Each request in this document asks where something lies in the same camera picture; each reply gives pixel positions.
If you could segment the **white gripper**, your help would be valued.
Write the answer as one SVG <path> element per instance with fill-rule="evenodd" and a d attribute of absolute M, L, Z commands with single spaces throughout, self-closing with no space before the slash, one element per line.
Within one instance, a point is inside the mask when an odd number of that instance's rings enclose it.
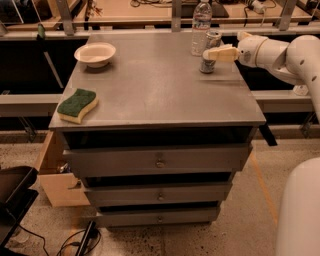
<path fill-rule="evenodd" d="M 202 57 L 206 60 L 221 62 L 233 62 L 238 59 L 242 65 L 262 68 L 263 64 L 258 60 L 261 56 L 260 48 L 267 37 L 240 31 L 237 33 L 237 40 L 237 48 L 231 44 L 213 47 L 205 50 Z"/>

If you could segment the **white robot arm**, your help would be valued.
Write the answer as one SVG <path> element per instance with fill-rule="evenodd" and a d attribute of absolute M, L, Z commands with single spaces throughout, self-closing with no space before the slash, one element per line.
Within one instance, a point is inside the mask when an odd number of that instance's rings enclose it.
<path fill-rule="evenodd" d="M 267 70 L 292 85 L 304 85 L 320 119 L 320 39 L 302 35 L 292 42 L 240 32 L 238 45 L 206 49 L 206 60 L 239 61 Z M 275 256 L 320 256 L 320 158 L 291 171 L 281 199 Z"/>

